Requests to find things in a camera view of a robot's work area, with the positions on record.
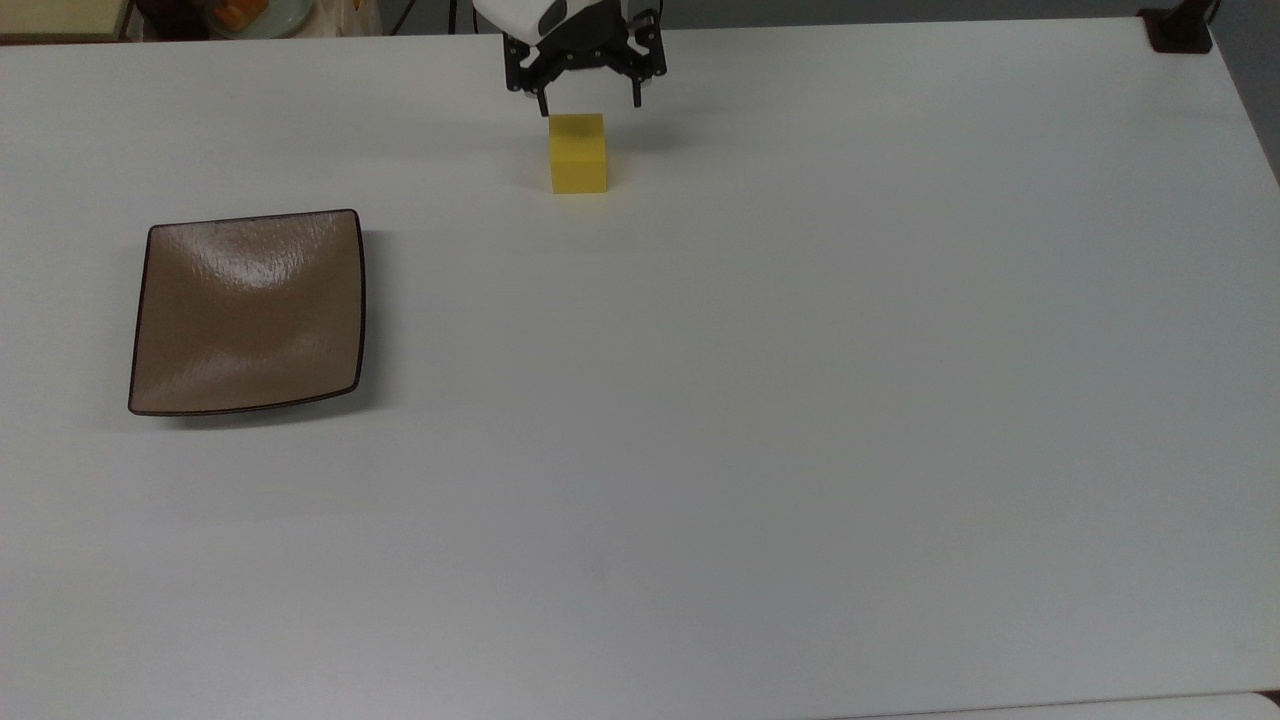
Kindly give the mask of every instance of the square plate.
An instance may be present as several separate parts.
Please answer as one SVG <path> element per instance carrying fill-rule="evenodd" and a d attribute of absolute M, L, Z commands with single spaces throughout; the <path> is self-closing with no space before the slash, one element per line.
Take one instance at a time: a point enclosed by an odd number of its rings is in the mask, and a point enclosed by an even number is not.
<path fill-rule="evenodd" d="M 155 225 L 129 411 L 211 415 L 356 389 L 365 252 L 355 210 Z"/>

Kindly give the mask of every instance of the white table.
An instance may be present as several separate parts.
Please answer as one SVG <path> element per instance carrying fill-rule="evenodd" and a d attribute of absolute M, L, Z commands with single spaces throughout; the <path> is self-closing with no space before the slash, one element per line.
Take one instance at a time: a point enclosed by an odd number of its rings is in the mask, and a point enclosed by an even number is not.
<path fill-rule="evenodd" d="M 1280 190 L 1134 19 L 672 32 L 549 192 L 493 37 L 0 49 L 15 717 L 1280 687 Z M 131 78 L 129 83 L 118 82 Z M 364 387 L 125 411 L 155 223 L 356 208 Z"/>

